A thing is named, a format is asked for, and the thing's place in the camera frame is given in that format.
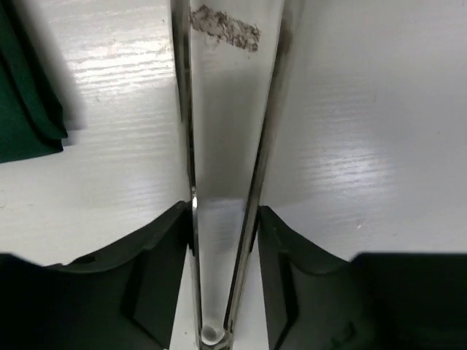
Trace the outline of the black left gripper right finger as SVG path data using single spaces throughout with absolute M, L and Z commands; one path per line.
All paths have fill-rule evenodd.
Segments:
M 464 349 L 466 256 L 364 252 L 343 260 L 258 212 L 270 349 Z

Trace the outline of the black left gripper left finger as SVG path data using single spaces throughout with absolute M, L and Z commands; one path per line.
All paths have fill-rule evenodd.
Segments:
M 1 255 L 3 349 L 167 349 L 191 232 L 180 201 L 63 265 Z

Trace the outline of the silver metal tongs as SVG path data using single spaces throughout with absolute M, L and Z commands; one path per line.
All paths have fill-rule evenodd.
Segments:
M 192 233 L 189 244 L 190 269 L 193 286 L 194 321 L 198 349 L 232 349 L 248 262 L 258 228 L 258 208 L 274 137 L 281 116 L 281 98 L 286 95 L 287 76 L 290 69 L 293 37 L 300 24 L 304 1 L 284 1 L 277 37 L 274 68 L 271 74 L 269 93 L 260 138 L 252 170 L 252 178 L 244 210 L 244 219 L 236 251 L 235 264 L 228 302 L 223 319 L 223 335 L 214 343 L 207 343 L 202 335 L 203 315 L 201 298 L 201 269 L 198 232 L 198 197 L 196 187 L 195 143 L 193 132 L 193 84 L 190 52 L 190 3 L 171 1 L 171 37 L 174 54 L 174 70 L 177 82 L 177 97 L 180 121 L 180 140 L 185 159 L 188 188 L 190 191 L 190 218 Z

